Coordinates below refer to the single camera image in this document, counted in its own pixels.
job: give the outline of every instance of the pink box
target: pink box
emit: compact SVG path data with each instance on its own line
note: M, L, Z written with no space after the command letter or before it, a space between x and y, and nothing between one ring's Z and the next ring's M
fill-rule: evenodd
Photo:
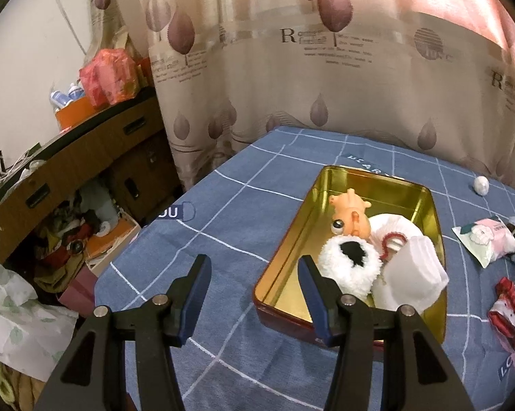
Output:
M94 287L96 281L97 277L86 265L83 265L78 275L59 297L59 302L78 312L82 317L88 317L95 308Z

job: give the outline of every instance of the checkered tablecloth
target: checkered tablecloth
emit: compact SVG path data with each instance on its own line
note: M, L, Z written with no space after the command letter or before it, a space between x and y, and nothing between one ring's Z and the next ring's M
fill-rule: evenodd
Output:
M508 260L482 269L451 230L492 214L515 215L515 190L491 181L482 198L471 171L436 158L360 137L281 127L248 146L189 190L196 216L183 223L156 220L141 231L96 284L96 304L139 306L187 274L199 253L212 260L212 281L189 342L172 349L188 411L322 409L336 354L264 327L252 304L259 275L273 256L320 169L358 166L427 186L440 218L447 272L447 330L443 344L477 410L493 410L515 385L487 311ZM139 403L133 345L127 345L128 391ZM381 401L382 364L373 364L370 409Z

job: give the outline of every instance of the wall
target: wall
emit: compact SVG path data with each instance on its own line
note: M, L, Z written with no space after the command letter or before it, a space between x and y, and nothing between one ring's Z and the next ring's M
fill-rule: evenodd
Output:
M89 0L61 0L84 49ZM0 149L11 163L59 133L50 92L66 91L84 61L56 0L10 0L0 13Z

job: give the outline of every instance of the black patch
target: black patch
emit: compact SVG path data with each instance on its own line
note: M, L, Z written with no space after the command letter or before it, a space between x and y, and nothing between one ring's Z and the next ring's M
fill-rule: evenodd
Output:
M366 252L362 249L360 244L356 241L347 241L339 245L341 252L346 257L349 257L352 262L360 267L364 266L363 258L366 256Z

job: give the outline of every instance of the rubber animal toy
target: rubber animal toy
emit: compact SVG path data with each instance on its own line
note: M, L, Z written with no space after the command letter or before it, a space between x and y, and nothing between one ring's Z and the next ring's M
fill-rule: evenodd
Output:
M357 236L365 240L370 238L370 221L365 211L371 207L371 203L354 193L353 188L349 188L347 193L330 196L329 201L335 209L331 223L333 234Z

